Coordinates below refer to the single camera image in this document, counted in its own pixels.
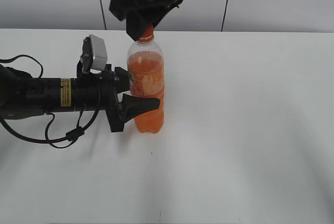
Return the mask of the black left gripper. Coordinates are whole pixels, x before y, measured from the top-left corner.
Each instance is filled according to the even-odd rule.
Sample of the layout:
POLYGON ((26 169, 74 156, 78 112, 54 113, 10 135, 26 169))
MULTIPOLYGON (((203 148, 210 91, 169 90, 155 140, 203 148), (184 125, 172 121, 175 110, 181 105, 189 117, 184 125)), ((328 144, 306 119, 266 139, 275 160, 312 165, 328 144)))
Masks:
POLYGON ((74 88, 75 110, 94 112, 89 122, 82 127, 83 130, 87 130, 93 124, 101 110, 106 113, 111 132, 117 133, 124 130, 124 123, 159 108, 159 98, 134 97, 126 94, 123 94, 120 106, 118 94, 129 90, 127 70, 121 67, 112 69, 111 64, 106 64, 100 73, 85 74, 78 62, 74 88))

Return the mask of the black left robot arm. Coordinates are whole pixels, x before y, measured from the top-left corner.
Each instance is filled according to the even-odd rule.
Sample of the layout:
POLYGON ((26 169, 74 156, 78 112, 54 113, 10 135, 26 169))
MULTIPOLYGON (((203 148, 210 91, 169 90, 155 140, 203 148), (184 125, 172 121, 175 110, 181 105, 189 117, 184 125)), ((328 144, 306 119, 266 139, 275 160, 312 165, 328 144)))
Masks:
POLYGON ((78 72, 76 78, 32 78, 1 67, 1 117, 22 120, 46 113, 104 110, 112 133, 122 132, 133 118, 156 110, 158 98, 133 97, 129 73, 110 64, 97 74, 78 72))

